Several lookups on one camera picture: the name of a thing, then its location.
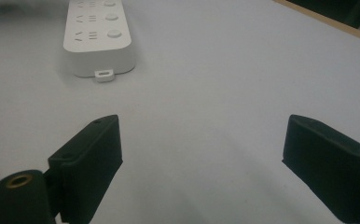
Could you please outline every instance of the white power strip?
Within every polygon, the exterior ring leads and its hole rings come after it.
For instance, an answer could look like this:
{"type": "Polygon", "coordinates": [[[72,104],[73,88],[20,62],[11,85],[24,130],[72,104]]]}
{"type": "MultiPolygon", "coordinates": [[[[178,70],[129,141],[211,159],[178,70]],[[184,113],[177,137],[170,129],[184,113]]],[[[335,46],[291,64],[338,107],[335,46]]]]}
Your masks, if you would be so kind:
{"type": "Polygon", "coordinates": [[[70,0],[63,47],[72,73],[111,81],[135,66],[121,0],[70,0]]]}

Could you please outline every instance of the power strip button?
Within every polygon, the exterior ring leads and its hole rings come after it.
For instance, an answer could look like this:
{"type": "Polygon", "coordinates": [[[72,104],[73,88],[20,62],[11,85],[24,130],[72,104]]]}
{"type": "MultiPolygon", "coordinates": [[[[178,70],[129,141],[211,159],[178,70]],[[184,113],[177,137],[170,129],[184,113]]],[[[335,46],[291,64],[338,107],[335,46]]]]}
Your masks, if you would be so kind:
{"type": "Polygon", "coordinates": [[[107,33],[107,36],[111,38],[119,38],[121,35],[122,33],[119,30],[111,30],[107,33]]]}
{"type": "Polygon", "coordinates": [[[116,5],[116,2],[112,1],[112,0],[107,0],[107,1],[104,2],[105,7],[113,7],[115,5],[116,5]]]}

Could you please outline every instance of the power strip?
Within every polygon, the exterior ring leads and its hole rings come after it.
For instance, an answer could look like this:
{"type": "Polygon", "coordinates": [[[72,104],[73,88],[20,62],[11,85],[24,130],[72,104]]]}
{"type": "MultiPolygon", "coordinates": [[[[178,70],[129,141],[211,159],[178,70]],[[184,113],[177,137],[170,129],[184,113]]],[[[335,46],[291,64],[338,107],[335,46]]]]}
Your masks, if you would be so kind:
{"type": "Polygon", "coordinates": [[[63,47],[78,77],[111,81],[135,66],[121,0],[70,0],[63,47]]]}

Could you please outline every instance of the white table surface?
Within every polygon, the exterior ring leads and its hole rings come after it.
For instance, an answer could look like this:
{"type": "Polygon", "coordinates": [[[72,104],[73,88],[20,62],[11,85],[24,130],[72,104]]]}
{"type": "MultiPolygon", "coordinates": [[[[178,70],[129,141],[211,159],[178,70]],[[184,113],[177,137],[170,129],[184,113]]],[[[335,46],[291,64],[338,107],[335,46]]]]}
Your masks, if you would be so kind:
{"type": "Polygon", "coordinates": [[[360,142],[360,39],[271,0],[123,0],[136,67],[65,74],[67,2],[0,0],[0,178],[118,114],[91,223],[340,223],[282,162],[291,114],[360,142]]]}

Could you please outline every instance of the electrical outlet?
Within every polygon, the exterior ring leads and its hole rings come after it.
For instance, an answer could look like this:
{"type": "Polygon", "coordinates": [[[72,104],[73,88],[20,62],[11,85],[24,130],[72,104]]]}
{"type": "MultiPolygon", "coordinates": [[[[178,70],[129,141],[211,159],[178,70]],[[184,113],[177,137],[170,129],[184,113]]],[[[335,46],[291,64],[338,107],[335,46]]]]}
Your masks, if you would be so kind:
{"type": "Polygon", "coordinates": [[[63,47],[78,77],[113,80],[135,66],[121,0],[70,0],[63,47]]]}

